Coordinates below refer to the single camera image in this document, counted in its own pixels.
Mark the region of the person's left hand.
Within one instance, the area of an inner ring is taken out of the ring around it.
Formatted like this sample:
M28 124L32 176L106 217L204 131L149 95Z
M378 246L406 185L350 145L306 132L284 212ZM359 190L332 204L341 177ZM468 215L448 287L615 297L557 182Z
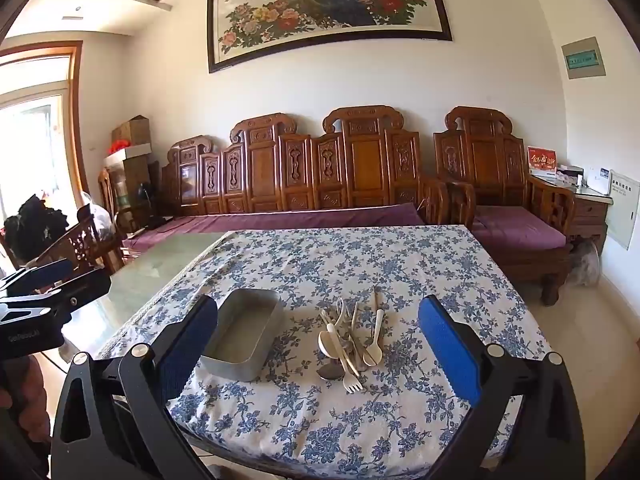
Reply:
M34 356L28 358L28 367L17 391L18 424L32 442L49 443L50 418L47 412L47 391L43 385L43 374L37 359Z

